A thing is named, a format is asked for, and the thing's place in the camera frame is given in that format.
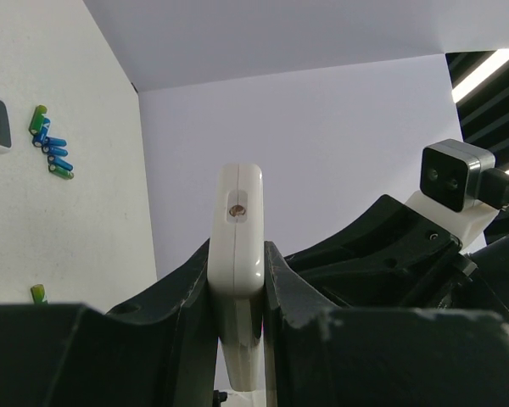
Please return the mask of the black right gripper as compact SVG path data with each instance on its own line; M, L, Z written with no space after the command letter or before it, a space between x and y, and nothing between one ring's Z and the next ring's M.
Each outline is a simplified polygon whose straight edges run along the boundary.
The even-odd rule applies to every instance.
M338 306L493 312L509 323L509 234L470 254L389 195L326 240L286 257Z

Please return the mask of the white remote control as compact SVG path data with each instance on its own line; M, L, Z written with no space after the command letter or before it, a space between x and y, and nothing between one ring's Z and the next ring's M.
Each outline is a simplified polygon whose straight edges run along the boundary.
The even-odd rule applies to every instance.
M264 257L261 169L226 164L216 190L207 279L227 375L237 392L257 388Z

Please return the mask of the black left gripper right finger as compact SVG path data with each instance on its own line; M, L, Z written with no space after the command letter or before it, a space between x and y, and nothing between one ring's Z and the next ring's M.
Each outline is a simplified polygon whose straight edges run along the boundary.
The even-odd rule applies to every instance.
M270 406L509 406L509 324L496 313L343 309L265 245Z

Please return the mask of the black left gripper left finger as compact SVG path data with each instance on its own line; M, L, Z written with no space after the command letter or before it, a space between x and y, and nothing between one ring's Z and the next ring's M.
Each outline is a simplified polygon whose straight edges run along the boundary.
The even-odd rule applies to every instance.
M208 252L107 313L0 305L0 406L212 405Z

